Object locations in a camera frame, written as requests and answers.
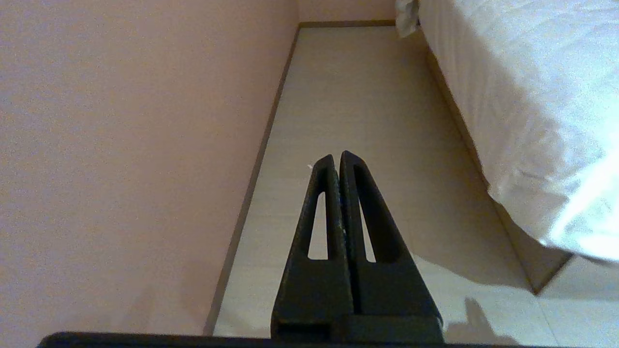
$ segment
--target bed frame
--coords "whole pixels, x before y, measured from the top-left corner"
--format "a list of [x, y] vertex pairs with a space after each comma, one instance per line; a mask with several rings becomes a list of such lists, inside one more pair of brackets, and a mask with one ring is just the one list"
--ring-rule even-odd
[[[482, 166], [473, 140], [445, 82], [436, 56], [429, 48], [426, 62], [449, 106], [462, 139], [488, 186], [482, 174]], [[492, 201], [534, 294], [551, 298], [619, 300], [619, 268], [617, 266], [597, 264], [562, 250], [542, 246], [512, 221], [501, 204]]]

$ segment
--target white bedsheet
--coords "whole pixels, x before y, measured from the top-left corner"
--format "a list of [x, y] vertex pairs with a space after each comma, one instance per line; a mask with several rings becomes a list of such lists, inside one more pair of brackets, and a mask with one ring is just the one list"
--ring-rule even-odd
[[423, 0], [489, 193], [541, 244], [619, 262], [619, 1]]

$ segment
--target wall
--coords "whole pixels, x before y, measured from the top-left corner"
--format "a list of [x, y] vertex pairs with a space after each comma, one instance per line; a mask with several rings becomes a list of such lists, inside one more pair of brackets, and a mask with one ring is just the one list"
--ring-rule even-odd
[[395, 0], [298, 0], [302, 22], [394, 20]]
[[296, 2], [3, 2], [0, 347], [201, 334]]

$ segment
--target mattress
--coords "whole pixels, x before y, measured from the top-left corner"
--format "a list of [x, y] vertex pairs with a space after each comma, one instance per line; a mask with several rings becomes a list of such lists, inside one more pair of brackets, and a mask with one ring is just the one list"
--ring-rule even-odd
[[490, 196], [541, 244], [619, 262], [619, 1], [421, 1]]

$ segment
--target floor tile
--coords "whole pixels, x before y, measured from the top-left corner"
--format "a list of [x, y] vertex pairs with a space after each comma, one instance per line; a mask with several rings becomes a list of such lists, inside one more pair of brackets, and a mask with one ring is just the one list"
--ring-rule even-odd
[[236, 250], [235, 267], [264, 266], [284, 269], [298, 216], [249, 215]]
[[560, 346], [619, 347], [619, 303], [539, 299]]
[[433, 292], [449, 343], [555, 346], [534, 299], [467, 292]]
[[278, 268], [235, 264], [214, 336], [270, 337], [271, 312], [281, 278]]
[[[398, 40], [389, 27], [301, 30], [215, 335], [269, 337], [312, 166], [332, 154], [338, 167], [350, 150], [368, 164], [448, 342], [619, 345], [619, 303], [529, 291], [425, 53], [422, 37]], [[311, 257], [325, 258], [322, 201], [314, 233]]]

